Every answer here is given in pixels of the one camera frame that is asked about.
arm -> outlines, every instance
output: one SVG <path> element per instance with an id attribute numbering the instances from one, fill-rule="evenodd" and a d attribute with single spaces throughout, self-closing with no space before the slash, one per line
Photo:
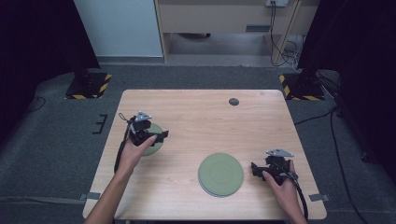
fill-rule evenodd
<path id="1" fill-rule="evenodd" d="M 129 178 L 134 172 L 134 168 L 139 163 L 145 150 L 154 143 L 156 137 L 156 135 L 151 136 L 139 147 L 132 144 L 131 140 L 125 143 L 124 150 L 120 157 L 118 171 L 114 174 L 84 223 L 108 224 L 112 222 Z"/>
<path id="2" fill-rule="evenodd" d="M 290 170 L 294 172 L 293 161 L 290 161 Z M 298 203 L 296 188 L 291 180 L 286 178 L 283 184 L 279 186 L 270 174 L 265 171 L 262 174 L 275 194 L 277 203 L 289 217 L 291 223 L 306 224 L 304 214 Z"/>

camera tripod base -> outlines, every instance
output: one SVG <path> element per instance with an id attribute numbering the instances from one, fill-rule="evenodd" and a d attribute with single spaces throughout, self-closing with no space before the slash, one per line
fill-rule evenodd
<path id="1" fill-rule="evenodd" d="M 91 99 L 100 98 L 105 93 L 111 75 L 107 73 L 88 73 L 88 84 L 81 84 L 74 78 L 65 94 L 66 99 Z"/>
<path id="2" fill-rule="evenodd" d="M 299 73 L 289 73 L 280 76 L 287 100 L 324 100 L 324 93 L 319 84 L 314 80 L 299 83 Z"/>

round green dish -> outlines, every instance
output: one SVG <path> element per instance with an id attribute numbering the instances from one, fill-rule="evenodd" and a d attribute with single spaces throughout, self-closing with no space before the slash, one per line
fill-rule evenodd
<path id="1" fill-rule="evenodd" d="M 227 197 L 242 186 L 244 171 L 234 157 L 225 153 L 215 153 L 201 163 L 198 179 L 207 193 L 216 197 Z"/>
<path id="2" fill-rule="evenodd" d="M 151 123 L 149 129 L 148 129 L 149 133 L 162 133 L 163 129 L 158 126 L 155 123 Z M 160 147 L 163 145 L 163 143 L 156 143 L 154 145 L 154 147 L 149 147 L 148 149 L 146 149 L 145 153 L 143 154 L 143 156 L 148 156 L 153 154 L 154 152 L 158 151 L 158 149 L 160 149 Z"/>

table top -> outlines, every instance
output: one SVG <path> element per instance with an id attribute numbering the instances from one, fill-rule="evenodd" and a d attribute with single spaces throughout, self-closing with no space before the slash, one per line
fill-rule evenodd
<path id="1" fill-rule="evenodd" d="M 239 105 L 230 105 L 236 98 Z M 257 220 L 286 219 L 271 189 L 253 176 L 250 163 L 266 166 L 265 152 L 283 148 L 293 159 L 307 201 L 309 219 L 323 219 L 323 201 L 308 195 L 318 187 L 281 91 L 262 90 L 129 90 L 120 99 L 91 192 L 102 193 L 110 182 L 126 128 L 119 118 L 141 110 L 152 123 L 169 131 L 163 146 L 143 157 L 134 169 L 116 219 Z M 233 195 L 218 198 L 200 186 L 198 169 L 213 153 L 227 153 L 243 167 L 244 181 Z M 88 199 L 86 217 L 97 201 Z"/>

human hand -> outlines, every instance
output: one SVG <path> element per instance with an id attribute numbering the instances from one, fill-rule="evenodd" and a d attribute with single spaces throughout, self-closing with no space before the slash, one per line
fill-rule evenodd
<path id="1" fill-rule="evenodd" d="M 294 163 L 292 160 L 290 160 L 290 170 L 295 172 Z M 296 187 L 291 182 L 291 180 L 286 178 L 282 185 L 279 186 L 275 182 L 274 178 L 267 172 L 263 171 L 262 175 L 272 189 L 277 203 L 290 218 L 291 222 L 299 224 L 306 223 L 303 212 L 301 211 L 300 205 L 298 203 Z"/>
<path id="2" fill-rule="evenodd" d="M 120 165 L 117 173 L 120 172 L 128 177 L 131 176 L 143 153 L 155 142 L 156 138 L 157 135 L 153 135 L 138 147 L 128 139 L 120 156 Z"/>

